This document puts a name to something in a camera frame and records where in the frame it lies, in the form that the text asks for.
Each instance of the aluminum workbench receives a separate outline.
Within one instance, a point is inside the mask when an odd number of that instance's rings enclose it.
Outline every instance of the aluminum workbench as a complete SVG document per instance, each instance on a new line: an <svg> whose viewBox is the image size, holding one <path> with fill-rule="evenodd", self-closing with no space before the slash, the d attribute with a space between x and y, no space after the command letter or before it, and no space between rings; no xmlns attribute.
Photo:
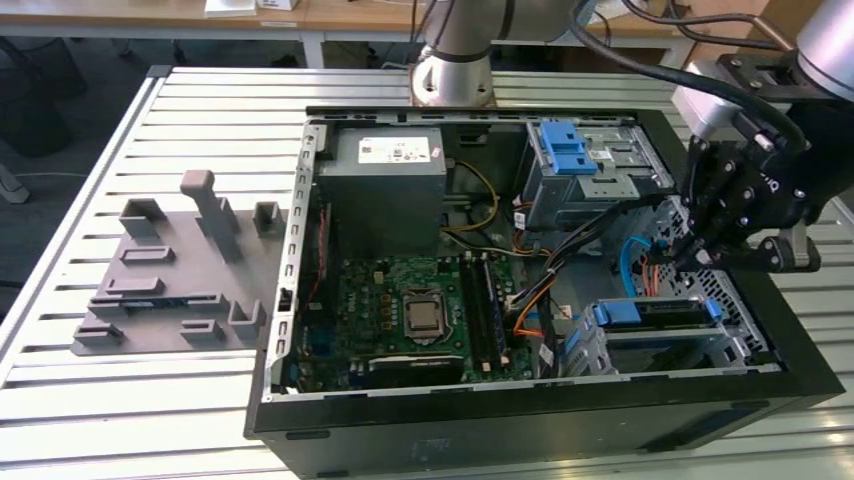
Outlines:
<svg viewBox="0 0 854 480"><path fill-rule="evenodd" d="M119 244L126 201L154 197L164 210L191 209L182 174L204 168L235 209L271 200L287 208L303 108L407 105L406 81L383 71L214 68L146 79L0 330L0 478L292 478L264 445L242 435L254 351L76 357L72 332ZM654 80L498 73L495 87L507 107L661 109L689 135L673 89ZM812 227L825 268L776 280L854 390L850 227L836 201ZM411 477L853 478L853 407L849 393L693 452Z"/></svg>

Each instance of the black cable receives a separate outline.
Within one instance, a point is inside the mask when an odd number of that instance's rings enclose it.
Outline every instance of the black cable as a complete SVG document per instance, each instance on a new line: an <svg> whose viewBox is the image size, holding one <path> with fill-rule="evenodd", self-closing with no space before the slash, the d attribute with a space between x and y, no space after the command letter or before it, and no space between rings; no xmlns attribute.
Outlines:
<svg viewBox="0 0 854 480"><path fill-rule="evenodd" d="M749 13L724 13L721 15L707 15L705 17L693 18L666 18L657 17L649 12L643 11L631 0L623 0L623 5L631 13L645 19L647 22L658 23L659 25L706 25L709 23L725 23L725 22L742 22L753 24L757 16Z"/></svg>
<svg viewBox="0 0 854 480"><path fill-rule="evenodd" d="M602 24L605 25L605 44L610 48L611 47L611 24L609 23L609 19L605 18L605 15L602 15L595 9L593 13L597 17L599 17L599 20L602 20Z"/></svg>
<svg viewBox="0 0 854 480"><path fill-rule="evenodd" d="M798 128L798 125L796 125L792 119L761 98L714 78L703 77L702 75L695 75L659 65L645 65L641 62L623 57L615 50L609 48L578 22L578 18L585 6L587 5L587 1L589 0L582 0L575 5L573 10L573 19L569 24L570 32L587 48L625 69L639 73L641 75L682 85L683 87L694 90L699 90L701 92L709 93L710 95L730 101L742 107L749 116L765 121L777 129L780 135L788 140L784 148L789 154L797 155L806 150L808 142L801 128Z"/></svg>
<svg viewBox="0 0 854 480"><path fill-rule="evenodd" d="M449 26L449 19L451 18L451 14L454 13L455 6L457 6L457 0L451 0L451 5L449 5L449 13L445 14L445 20L442 20L442 28L439 28L439 34L437 35L437 46L439 46L439 43L442 42L445 29Z"/></svg>
<svg viewBox="0 0 854 480"><path fill-rule="evenodd" d="M413 0L413 16L410 21L410 44L415 43L415 17L418 15L418 0Z"/></svg>
<svg viewBox="0 0 854 480"><path fill-rule="evenodd" d="M425 25L427 25L427 19L433 14L433 9L437 7L437 1L438 0L431 0L430 5L427 5L427 10L425 10L425 16L422 17L422 22L418 25L418 30L414 30L414 34L410 35L410 46L407 48L406 58L403 59L403 63L409 63L410 61L410 55L413 54L413 47L415 47L415 44L418 43L418 37L421 37L422 33L425 32ZM415 26L415 16L413 17L413 27L414 26Z"/></svg>
<svg viewBox="0 0 854 480"><path fill-rule="evenodd" d="M677 13L677 0L669 0L669 8L670 8L670 16L673 18L679 18ZM748 48L758 48L762 50L776 50L780 51L780 45L769 40L752 40L752 39L741 39L741 38L730 38L730 37L718 37L717 35L705 35L702 33L697 33L685 25L677 25L679 32L687 38L701 43L714 43L715 45L728 45L730 47L748 47Z"/></svg>

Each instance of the wooden table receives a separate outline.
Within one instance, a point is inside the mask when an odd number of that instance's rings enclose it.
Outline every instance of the wooden table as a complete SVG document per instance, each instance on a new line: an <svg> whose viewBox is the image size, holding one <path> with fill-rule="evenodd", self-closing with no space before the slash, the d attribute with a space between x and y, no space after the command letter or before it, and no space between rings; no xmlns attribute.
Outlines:
<svg viewBox="0 0 854 480"><path fill-rule="evenodd" d="M204 18L204 3L206 0L2 0L0 32L22 36L297 40L303 42L310 68L325 66L325 41L409 41L407 0L302 0L292 11L259 9L258 15L235 18ZM663 49L667 53L662 64L682 66L694 43L674 28L634 16L613 19L610 25L615 47ZM605 33L601 24L591 30ZM549 45L579 43L565 35Z"/></svg>

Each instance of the cable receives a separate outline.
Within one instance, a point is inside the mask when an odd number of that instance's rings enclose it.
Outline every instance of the cable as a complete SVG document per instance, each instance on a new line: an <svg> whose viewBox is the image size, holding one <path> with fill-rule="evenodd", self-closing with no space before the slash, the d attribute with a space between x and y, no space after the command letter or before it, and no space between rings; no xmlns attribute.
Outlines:
<svg viewBox="0 0 854 480"><path fill-rule="evenodd" d="M599 20L602 20L602 25L605 26L605 44L610 48L611 47L611 24L609 23L609 19L605 18L605 15L602 15L595 9L593 13L597 17L599 17Z"/></svg>
<svg viewBox="0 0 854 480"><path fill-rule="evenodd" d="M629 254L631 253L631 245L634 243L639 243L646 248L653 248L653 244L646 238L641 237L629 237L626 239L626 243L623 243L623 248L619 251L619 276L623 280L623 287L626 288L626 295L630 297L637 297L638 293L635 292L634 283L631 283L631 273L629 271Z"/></svg>
<svg viewBox="0 0 854 480"><path fill-rule="evenodd" d="M677 14L677 0L669 0L669 8L670 8L670 16L673 18L681 18ZM677 25L679 32L687 38L694 40L695 42L702 43L714 43L717 45L728 45L732 47L748 47L748 48L758 48L762 50L777 50L780 51L780 46L768 40L752 40L752 39L741 39L741 38L730 38L730 37L718 37L715 35L705 35L702 33L695 32L685 25Z"/></svg>
<svg viewBox="0 0 854 480"><path fill-rule="evenodd" d="M659 273L661 265L655 265L653 267L653 296L658 297L658 273Z"/></svg>
<svg viewBox="0 0 854 480"><path fill-rule="evenodd" d="M631 0L622 0L623 5L631 13L645 19L647 22L659 25L706 25L709 23L742 22L753 24L757 16L749 13L724 13L721 15L707 15L705 17L693 18L666 18L657 17L638 7Z"/></svg>
<svg viewBox="0 0 854 480"><path fill-rule="evenodd" d="M561 315L563 316L563 318L566 318L570 322L574 322L575 320L573 319L573 317L570 317L566 312L563 311L563 307L558 304L558 302L555 301L554 298L551 298L551 295L549 295L549 301L551 302L551 304L555 306L555 308L558 309L558 312L561 312Z"/></svg>
<svg viewBox="0 0 854 480"><path fill-rule="evenodd" d="M418 15L418 0L413 0L413 16L410 21L410 45L415 43L415 16Z"/></svg>
<svg viewBox="0 0 854 480"><path fill-rule="evenodd" d="M650 280L649 280L649 276L647 276L647 271L649 271L649 267L650 267L650 262L646 258L646 255L643 256L643 258L641 259L641 280L643 280L643 294L647 297L653 296L653 290L650 287Z"/></svg>
<svg viewBox="0 0 854 480"><path fill-rule="evenodd" d="M792 119L786 117L786 115L761 98L756 97L748 92L744 92L738 87L734 87L729 83L722 82L721 80L715 80L714 78L703 77L702 75L697 75L674 68L662 67L658 65L645 65L635 60L623 57L615 50L609 48L599 41L595 35L593 35L578 22L582 10L587 5L587 1L589 0L582 0L575 5L575 8L573 10L573 20L569 23L570 32L573 33L573 35L575 35L575 38L578 38L579 42L587 48L590 48L594 52L611 60L619 66L635 73L639 73L641 75L646 75L647 77L655 78L665 82L670 82L694 90L699 90L701 92L709 93L710 95L714 95L721 99L730 101L732 103L742 107L748 115L756 117L760 120L764 120L772 127L777 129L780 135L788 140L784 148L785 150L788 150L789 154L797 155L806 150L806 138L804 136L804 132L798 128L798 125L796 125Z"/></svg>
<svg viewBox="0 0 854 480"><path fill-rule="evenodd" d="M486 179L483 174L478 171L478 169L471 166L471 164L469 164L467 162L463 162L462 160L458 160L457 163L463 167L466 167L471 173L474 173L475 177L481 179L481 181L486 185L486 188L490 190L490 194L493 195L493 211L490 212L490 216L486 217L486 220L483 220L482 222L475 223L473 225L463 225L459 227L450 227L450 226L445 227L442 229L443 232L470 232L473 230L478 230L486 227L487 225L490 225L493 223L493 220L495 220L495 216L498 215L498 193L495 192L495 188L493 187L493 184Z"/></svg>
<svg viewBox="0 0 854 480"><path fill-rule="evenodd" d="M531 308L534 308L534 305L537 304L537 301L546 294L546 292L549 291L549 289L551 288L554 283L555 283L555 281L553 280L549 283L549 285L546 285L546 288L543 288L543 290L537 294L537 296L534 296L531 301L525 306L525 310L522 310L522 313L519 314L519 318L517 319L517 324L513 327L514 335L535 335L535 336L542 336L543 335L543 332L541 332L539 330L523 329L522 328L522 324L525 323L525 318L526 318L529 312L531 311Z"/></svg>
<svg viewBox="0 0 854 480"><path fill-rule="evenodd" d="M483 250L485 252L502 253L505 255L510 255L511 257L533 257L533 256L535 256L535 255L533 255L530 253L511 252L510 250L505 250L503 248L479 247L479 246L473 245L471 243L469 243L466 240L463 240L454 233L451 233L451 232L442 232L442 233L445 233L449 236L449 238L454 241L454 243L457 243L466 250Z"/></svg>
<svg viewBox="0 0 854 480"><path fill-rule="evenodd" d="M71 173L71 172L19 173L15 176L16 177L80 177L80 178L90 178L90 176L83 174L83 173Z"/></svg>
<svg viewBox="0 0 854 480"><path fill-rule="evenodd" d="M449 26L449 19L451 18L451 13L454 12L454 7L457 6L457 0L451 0L451 5L449 5L449 13L445 14L445 20L442 20L442 28L439 28L439 34L437 35L437 47L442 42L442 37L445 36L445 29Z"/></svg>

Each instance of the metal chassis frame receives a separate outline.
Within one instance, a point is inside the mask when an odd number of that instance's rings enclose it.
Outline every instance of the metal chassis frame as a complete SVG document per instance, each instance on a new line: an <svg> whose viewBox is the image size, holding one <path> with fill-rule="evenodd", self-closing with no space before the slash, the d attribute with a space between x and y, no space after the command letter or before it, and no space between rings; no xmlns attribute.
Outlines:
<svg viewBox="0 0 854 480"><path fill-rule="evenodd" d="M357 109L309 109L310 115L346 115ZM646 131L650 143L663 160L677 183L685 178L685 147L658 111L627 110L589 112L585 110L530 109L541 116L554 111L555 116L597 113L598 115L629 115L637 118ZM419 113L418 109L379 108L377 115ZM473 109L431 110L431 114L477 113ZM519 110L485 110L485 115L525 115ZM732 405L765 404L749 421L741 419L714 432L695 439L687 448L699 446L724 434L742 427L772 413L806 408L845 390L804 327L794 315L781 292L768 274L729 272L736 289L745 299L762 334L774 345L784 359L786 371L764 375L724 376L706 378L653 378L645 382L594 383L585 385L553 385L549 389L529 388L481 391L477 396L469 392L454 393L454 411L426 408L431 395L405 395L393 397L354 396L334 400L307 400L301 402L270 402L262 400L264 388L266 349L256 355L252 392L247 411L246 434L317 430L369 425L391 425L418 422L453 421L457 419L483 419L525 416L554 412L579 412L603 408L638 408L663 404L693 404L726 401ZM784 400L782 407L769 408L766 399Z"/></svg>

